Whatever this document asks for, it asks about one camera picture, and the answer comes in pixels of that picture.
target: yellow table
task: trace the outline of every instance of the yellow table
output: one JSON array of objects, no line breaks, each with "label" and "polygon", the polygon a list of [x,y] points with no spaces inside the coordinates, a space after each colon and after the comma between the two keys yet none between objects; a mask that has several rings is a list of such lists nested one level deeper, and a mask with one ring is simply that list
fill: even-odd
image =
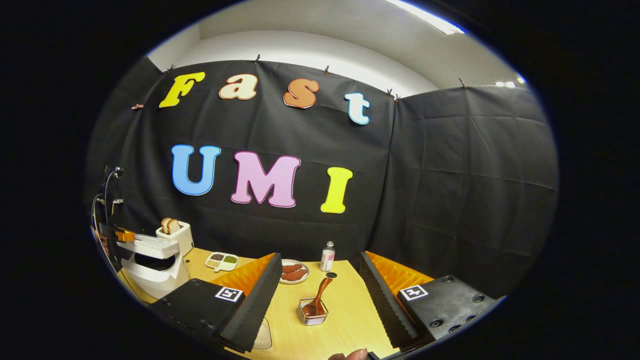
[{"label": "yellow table", "polygon": [[[189,278],[211,281],[227,272],[214,272],[204,261],[211,251],[194,248],[184,258],[189,270]],[[253,259],[240,258],[238,267]],[[348,355],[359,348],[367,348],[380,358],[398,351],[393,348],[378,317],[369,292],[356,270],[348,261],[334,261],[332,272],[338,276],[327,286],[322,300],[329,310],[327,319],[321,325],[305,326],[296,312],[298,301],[315,297],[325,273],[320,271],[319,262],[304,262],[309,269],[307,280],[299,284],[282,284],[273,294],[265,318],[271,329],[273,346],[267,351],[253,350],[240,354],[248,359],[328,359],[342,352]],[[147,295],[127,276],[138,296],[151,303],[156,300]]]}]

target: spoon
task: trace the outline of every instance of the spoon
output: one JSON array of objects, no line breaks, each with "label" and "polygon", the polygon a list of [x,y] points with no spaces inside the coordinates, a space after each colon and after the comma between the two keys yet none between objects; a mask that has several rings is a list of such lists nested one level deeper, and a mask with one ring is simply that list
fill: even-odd
[{"label": "spoon", "polygon": [[320,287],[318,288],[318,295],[316,295],[316,298],[302,308],[302,313],[305,316],[324,315],[324,309],[322,308],[322,303],[320,303],[320,296],[322,296],[322,292],[332,281],[333,279],[331,279],[330,277],[325,277],[322,282],[320,282]]}]

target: blue letter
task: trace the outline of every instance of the blue letter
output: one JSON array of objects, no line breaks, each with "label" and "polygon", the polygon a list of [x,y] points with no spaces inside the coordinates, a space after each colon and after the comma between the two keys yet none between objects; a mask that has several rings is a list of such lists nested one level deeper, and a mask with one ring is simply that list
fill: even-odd
[{"label": "blue letter", "polygon": [[344,98],[349,101],[349,117],[351,118],[351,120],[360,125],[368,124],[369,117],[362,115],[362,108],[368,108],[369,101],[366,101],[364,99],[364,96],[359,92],[346,94]]},{"label": "blue letter", "polygon": [[189,155],[193,154],[193,148],[189,145],[176,145],[171,149],[173,154],[173,184],[180,192],[187,195],[206,194],[213,186],[213,168],[216,166],[216,156],[220,155],[220,148],[216,146],[203,146],[200,148],[202,160],[202,178],[199,183],[189,181],[187,170],[189,168]]}]

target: yellow letter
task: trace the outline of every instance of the yellow letter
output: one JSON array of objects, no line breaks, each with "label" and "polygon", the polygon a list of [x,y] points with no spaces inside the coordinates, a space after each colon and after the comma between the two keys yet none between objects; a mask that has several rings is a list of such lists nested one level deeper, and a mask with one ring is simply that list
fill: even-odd
[{"label": "yellow letter", "polygon": [[195,81],[201,82],[204,79],[204,72],[196,72],[195,74],[185,74],[177,76],[173,80],[173,86],[171,86],[171,90],[169,90],[169,94],[166,95],[166,98],[160,103],[161,108],[167,108],[169,106],[176,106],[180,99],[178,99],[178,95],[185,96],[191,90]]},{"label": "yellow letter", "polygon": [[342,214],[346,209],[342,203],[344,192],[347,188],[347,181],[353,177],[353,173],[342,167],[330,167],[326,173],[331,177],[331,181],[326,201],[320,206],[320,210],[323,213]]},{"label": "yellow letter", "polygon": [[255,75],[233,75],[227,79],[227,83],[228,85],[223,86],[220,92],[218,92],[218,95],[223,99],[234,99],[237,97],[240,100],[248,100],[257,94],[257,92],[254,91],[255,85],[258,84],[258,78]]}]

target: sauce bottle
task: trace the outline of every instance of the sauce bottle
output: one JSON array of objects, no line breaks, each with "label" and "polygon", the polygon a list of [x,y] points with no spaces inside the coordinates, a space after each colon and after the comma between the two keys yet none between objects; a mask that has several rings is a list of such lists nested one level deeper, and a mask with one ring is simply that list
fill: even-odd
[{"label": "sauce bottle", "polygon": [[326,247],[322,250],[322,259],[320,260],[320,270],[330,271],[333,266],[333,258],[335,257],[335,249],[333,241],[326,243]]}]

